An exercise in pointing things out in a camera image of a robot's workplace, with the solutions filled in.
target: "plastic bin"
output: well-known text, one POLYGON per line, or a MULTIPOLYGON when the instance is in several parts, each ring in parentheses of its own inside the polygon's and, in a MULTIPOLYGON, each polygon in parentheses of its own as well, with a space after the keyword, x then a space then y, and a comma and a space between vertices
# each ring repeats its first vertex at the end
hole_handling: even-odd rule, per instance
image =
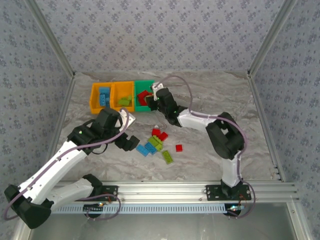
POLYGON ((100 106, 99 98, 99 88, 100 87, 109 87, 110 92, 113 91, 114 83, 113 82, 95 82, 92 84, 91 88, 91 95, 90 95, 90 110, 92 114, 99 114, 102 109, 104 109, 104 106, 100 106))
POLYGON ((129 112, 135 111, 135 84, 134 81, 115 81, 113 82, 113 86, 110 89, 110 107, 114 110, 119 111, 122 106, 118 104, 118 101, 123 97, 132 96, 132 101, 129 106, 125 106, 125 108, 129 112))
POLYGON ((150 111, 148 106, 141 106, 138 101, 137 95, 144 90, 152 92, 150 87, 155 82, 155 80, 136 80, 134 81, 134 111, 136 112, 147 112, 150 111))

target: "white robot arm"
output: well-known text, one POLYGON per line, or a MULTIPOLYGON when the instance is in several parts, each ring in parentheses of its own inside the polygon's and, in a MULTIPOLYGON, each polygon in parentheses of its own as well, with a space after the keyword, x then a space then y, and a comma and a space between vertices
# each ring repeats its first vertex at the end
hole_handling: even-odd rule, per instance
POLYGON ((225 194, 231 196, 235 188, 241 184, 237 173, 237 161, 240 159, 239 153, 244 148, 245 142, 241 133, 232 124, 214 119, 213 116, 236 124, 235 120, 227 112, 210 117, 200 112, 191 113, 187 107, 177 105, 168 88, 162 83, 155 82, 151 88, 153 96, 147 96, 145 99, 151 110, 163 113, 172 125, 208 133, 213 148, 223 158, 221 184, 224 185, 225 194))
MULTIPOLYGON (((127 127, 135 121, 133 115, 129 113, 128 116, 127 127)), ((91 174, 73 184, 53 190, 54 186, 71 168, 101 145, 72 150, 60 159, 59 156, 74 147, 98 143, 114 137, 123 130, 126 121, 127 113, 125 111, 117 112, 110 108, 104 108, 96 119, 76 127, 58 152, 37 173, 19 186, 9 185, 6 188, 4 194, 9 202, 17 195, 21 195, 12 203, 11 208, 30 229, 43 224, 55 209, 73 201, 102 193, 99 192, 102 183, 91 174), (38 180, 32 185, 31 183, 36 178, 38 180)), ((128 135, 123 133, 114 143, 120 149, 131 151, 136 148, 139 139, 135 136, 131 136, 130 139, 127 137, 128 135)))

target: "table surface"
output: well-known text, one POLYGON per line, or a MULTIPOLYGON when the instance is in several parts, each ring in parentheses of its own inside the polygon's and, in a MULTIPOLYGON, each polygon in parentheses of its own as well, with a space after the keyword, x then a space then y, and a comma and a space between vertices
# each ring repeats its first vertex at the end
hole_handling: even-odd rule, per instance
MULTIPOLYGON (((193 110, 207 114, 228 112, 245 131, 248 148, 241 160, 241 173, 246 180, 275 180, 275 169, 260 123, 259 115, 245 74, 218 71, 181 72, 117 72, 77 73, 75 86, 64 119, 58 147, 73 128, 96 115, 89 107, 92 83, 131 80, 159 81, 168 75, 179 75, 187 80, 193 94, 193 110)), ((178 79, 165 82, 179 105, 188 106, 190 95, 184 83, 178 79)), ((163 150, 168 150, 173 163, 167 165, 160 152, 144 157, 136 149, 125 152, 109 144, 101 155, 89 155, 71 169, 64 180, 76 181, 86 174, 106 180, 220 180, 222 161, 215 152, 207 133, 170 125, 157 111, 134 112, 135 123, 126 133, 135 135, 145 144, 151 131, 158 126, 168 134, 163 150), (181 144, 183 152, 176 152, 181 144)))

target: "wallpaper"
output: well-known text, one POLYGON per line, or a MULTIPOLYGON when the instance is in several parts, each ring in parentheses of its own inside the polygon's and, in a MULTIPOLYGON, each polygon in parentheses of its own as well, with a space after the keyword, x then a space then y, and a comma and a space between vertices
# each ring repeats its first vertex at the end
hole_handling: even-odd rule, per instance
POLYGON ((287 181, 320 239, 320 2, 298 1, 254 77, 287 181))
POLYGON ((45 162, 69 78, 20 0, 0 1, 0 239, 8 184, 27 180, 45 162))
POLYGON ((77 72, 246 70, 283 0, 38 0, 77 72))

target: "orange bin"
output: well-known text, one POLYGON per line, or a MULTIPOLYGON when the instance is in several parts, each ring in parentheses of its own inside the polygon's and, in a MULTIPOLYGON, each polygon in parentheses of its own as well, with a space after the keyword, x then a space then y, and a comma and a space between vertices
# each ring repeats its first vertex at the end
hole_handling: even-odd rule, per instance
POLYGON ((110 92, 110 108, 119 111, 122 106, 118 104, 118 101, 121 98, 126 98, 129 95, 132 96, 132 101, 130 102, 129 106, 126 106, 125 108, 129 112, 135 111, 135 83, 134 81, 115 81, 113 83, 114 85, 111 88, 110 92))
POLYGON ((92 114, 99 114, 104 106, 100 106, 100 87, 110 88, 110 108, 119 111, 122 106, 118 104, 118 101, 123 97, 132 96, 132 101, 129 106, 125 108, 129 112, 135 111, 135 84, 134 81, 116 81, 116 82, 95 82, 92 84, 91 96, 90 96, 90 110, 92 114))
POLYGON ((99 114, 100 111, 105 108, 104 106, 100 106, 100 101, 99 101, 100 87, 110 88, 110 101, 111 101, 111 92, 114 88, 114 83, 113 82, 95 82, 92 84, 90 102, 89 102, 90 110, 92 114, 99 114))

